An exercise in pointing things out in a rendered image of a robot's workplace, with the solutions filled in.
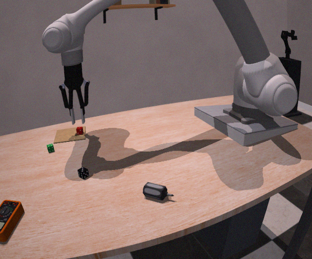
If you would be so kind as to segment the tan mat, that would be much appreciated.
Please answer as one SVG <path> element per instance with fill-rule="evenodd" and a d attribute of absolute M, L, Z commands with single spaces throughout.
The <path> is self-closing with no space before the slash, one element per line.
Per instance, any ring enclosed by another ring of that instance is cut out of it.
<path fill-rule="evenodd" d="M 76 128 L 67 128 L 57 130 L 56 136 L 54 138 L 54 144 L 61 142 L 69 142 L 69 141 L 77 141 L 77 140 L 85 140 L 86 139 L 86 126 L 83 127 L 83 134 L 77 134 Z"/>

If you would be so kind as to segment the orange digital multimeter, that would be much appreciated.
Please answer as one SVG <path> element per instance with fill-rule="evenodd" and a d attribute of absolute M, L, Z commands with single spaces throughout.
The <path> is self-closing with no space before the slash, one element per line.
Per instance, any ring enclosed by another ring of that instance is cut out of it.
<path fill-rule="evenodd" d="M 20 201 L 4 200 L 0 205 L 0 242 L 6 242 L 24 213 Z"/>

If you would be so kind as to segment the green die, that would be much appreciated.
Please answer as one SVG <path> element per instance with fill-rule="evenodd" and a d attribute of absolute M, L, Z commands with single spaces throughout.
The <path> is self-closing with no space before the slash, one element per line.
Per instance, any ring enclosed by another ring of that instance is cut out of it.
<path fill-rule="evenodd" d="M 54 152 L 53 144 L 48 144 L 47 145 L 47 150 L 48 150 L 49 153 Z"/>

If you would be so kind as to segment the red die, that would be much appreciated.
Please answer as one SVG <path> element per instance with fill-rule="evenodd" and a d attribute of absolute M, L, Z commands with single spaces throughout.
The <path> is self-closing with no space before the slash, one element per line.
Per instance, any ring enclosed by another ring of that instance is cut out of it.
<path fill-rule="evenodd" d="M 83 127 L 77 127 L 77 134 L 83 134 Z"/>

